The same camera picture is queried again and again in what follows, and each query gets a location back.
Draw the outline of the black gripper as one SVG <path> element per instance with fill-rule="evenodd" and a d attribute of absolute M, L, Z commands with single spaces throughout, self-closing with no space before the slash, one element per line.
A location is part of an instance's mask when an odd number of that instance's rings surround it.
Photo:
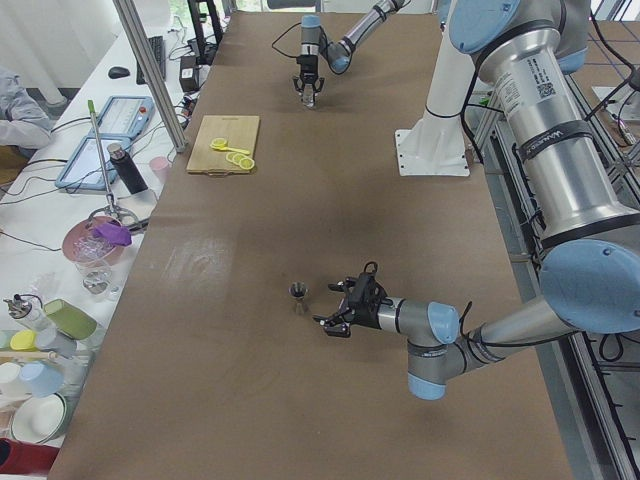
<path fill-rule="evenodd" d="M 312 316 L 328 336 L 350 336 L 351 324 L 380 329 L 378 312 L 387 293 L 374 275 L 348 277 L 327 287 L 330 291 L 345 293 L 347 300 L 346 310 L 330 316 Z"/>
<path fill-rule="evenodd" d="M 313 96 L 319 94 L 324 87 L 324 78 L 318 73 L 318 56 L 301 54 L 296 58 L 296 63 L 299 66 L 299 75 L 293 76 L 292 82 L 298 96 L 301 97 L 303 94 L 303 85 L 312 85 Z"/>

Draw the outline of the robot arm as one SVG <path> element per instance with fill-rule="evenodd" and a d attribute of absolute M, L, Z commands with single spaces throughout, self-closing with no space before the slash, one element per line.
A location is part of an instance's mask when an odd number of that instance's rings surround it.
<path fill-rule="evenodd" d="M 403 9 L 406 4 L 408 1 L 377 1 L 338 41 L 333 41 L 329 37 L 318 15 L 303 16 L 300 53 L 295 57 L 300 71 L 292 79 L 294 89 L 299 94 L 302 104 L 313 108 L 316 103 L 316 95 L 324 87 L 325 78 L 321 77 L 319 73 L 320 58 L 326 61 L 333 74 L 344 74 L 349 69 L 360 44 L 391 15 Z"/>
<path fill-rule="evenodd" d="M 446 32 L 501 102 L 540 206 L 546 250 L 539 295 L 473 330 L 454 307 L 394 298 L 368 263 L 333 285 L 343 298 L 319 319 L 330 336 L 353 326 L 405 336 L 408 386 L 441 398 L 448 380 L 538 343 L 579 331 L 613 334 L 639 326 L 639 213 L 617 198 L 592 131 L 565 77 L 586 55 L 585 1 L 454 1 Z"/>

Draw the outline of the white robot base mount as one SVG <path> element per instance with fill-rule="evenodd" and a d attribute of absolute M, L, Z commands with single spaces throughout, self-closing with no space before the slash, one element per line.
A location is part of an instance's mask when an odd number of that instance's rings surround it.
<path fill-rule="evenodd" d="M 402 176 L 469 175 L 462 109 L 467 91 L 473 88 L 473 73 L 471 58 L 453 46 L 444 30 L 424 114 L 411 129 L 395 132 Z"/>

